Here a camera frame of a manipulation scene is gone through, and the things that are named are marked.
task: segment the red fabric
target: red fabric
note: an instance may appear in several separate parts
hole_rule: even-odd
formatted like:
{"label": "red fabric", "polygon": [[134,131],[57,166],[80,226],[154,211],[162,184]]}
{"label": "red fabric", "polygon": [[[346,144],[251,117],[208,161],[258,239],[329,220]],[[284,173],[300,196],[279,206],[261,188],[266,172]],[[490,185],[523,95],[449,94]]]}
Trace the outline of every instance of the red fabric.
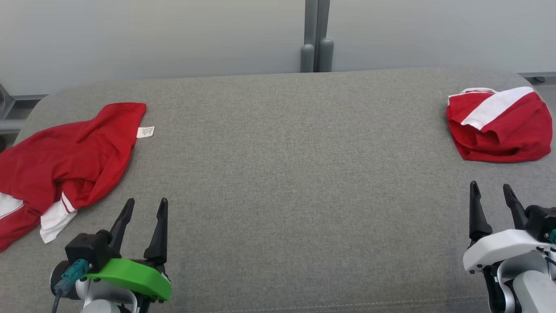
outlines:
{"label": "red fabric", "polygon": [[89,121],[40,131],[0,154],[0,192],[23,207],[0,219],[0,252],[40,222],[62,191],[79,209],[112,190],[127,166],[144,103],[105,106]]}
{"label": "red fabric", "polygon": [[550,153],[552,118],[536,92],[517,100],[481,130],[461,122],[487,92],[452,96],[446,108],[454,144],[465,160],[515,163],[538,160]]}

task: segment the garment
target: garment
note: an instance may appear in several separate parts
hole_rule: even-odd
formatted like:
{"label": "garment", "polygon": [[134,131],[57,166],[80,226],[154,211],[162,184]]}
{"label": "garment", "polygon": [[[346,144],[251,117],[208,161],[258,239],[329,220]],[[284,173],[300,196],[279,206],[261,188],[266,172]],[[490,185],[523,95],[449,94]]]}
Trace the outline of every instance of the garment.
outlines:
{"label": "garment", "polygon": [[448,126],[466,160],[513,163],[550,153],[552,118],[531,87],[469,88],[448,97]]}
{"label": "garment", "polygon": [[0,153],[0,252],[39,222],[52,241],[112,190],[130,159],[144,103],[105,106],[89,121],[40,131]]}

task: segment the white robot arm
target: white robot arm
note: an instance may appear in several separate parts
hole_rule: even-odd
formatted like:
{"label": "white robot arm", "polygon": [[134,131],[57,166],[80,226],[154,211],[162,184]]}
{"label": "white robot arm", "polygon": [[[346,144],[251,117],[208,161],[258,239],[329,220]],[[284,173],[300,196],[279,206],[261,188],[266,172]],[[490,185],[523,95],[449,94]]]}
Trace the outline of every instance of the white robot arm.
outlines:
{"label": "white robot arm", "polygon": [[516,229],[492,234],[475,181],[470,186],[469,238],[463,265],[481,272],[492,313],[556,312],[556,208],[529,206],[504,185]]}

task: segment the gray couch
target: gray couch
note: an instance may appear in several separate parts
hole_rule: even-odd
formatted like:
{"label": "gray couch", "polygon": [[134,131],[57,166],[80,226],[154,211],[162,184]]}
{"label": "gray couch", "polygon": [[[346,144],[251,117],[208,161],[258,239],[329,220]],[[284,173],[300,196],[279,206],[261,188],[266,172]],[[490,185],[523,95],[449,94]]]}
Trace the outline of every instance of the gray couch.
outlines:
{"label": "gray couch", "polygon": [[[119,81],[47,96],[18,141],[121,101],[145,102],[141,125],[155,134],[54,242],[36,229],[0,254],[3,308],[49,311],[64,246],[110,228],[129,197],[122,254],[141,257],[166,197],[173,295],[152,312],[488,312],[481,275],[461,262],[469,183],[501,231],[512,227],[503,183],[524,205],[556,204],[556,155],[464,161],[445,108],[468,87],[524,85],[507,72],[420,68]],[[59,312],[80,308],[63,299]]]}

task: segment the metal frame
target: metal frame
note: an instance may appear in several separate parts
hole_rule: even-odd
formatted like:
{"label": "metal frame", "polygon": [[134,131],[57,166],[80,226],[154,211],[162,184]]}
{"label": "metal frame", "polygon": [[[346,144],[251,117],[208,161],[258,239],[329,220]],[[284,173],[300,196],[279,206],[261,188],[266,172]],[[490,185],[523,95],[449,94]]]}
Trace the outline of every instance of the metal frame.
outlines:
{"label": "metal frame", "polygon": [[9,113],[14,107],[17,107],[18,101],[23,100],[40,100],[47,95],[26,95],[26,96],[11,96],[0,85],[0,134],[13,134],[18,133],[25,120],[22,119],[7,119]]}
{"label": "metal frame", "polygon": [[305,0],[305,34],[301,72],[330,72],[334,41],[326,38],[330,0]]}
{"label": "metal frame", "polygon": [[556,76],[556,72],[529,72],[529,73],[518,73],[523,77],[554,77]]}

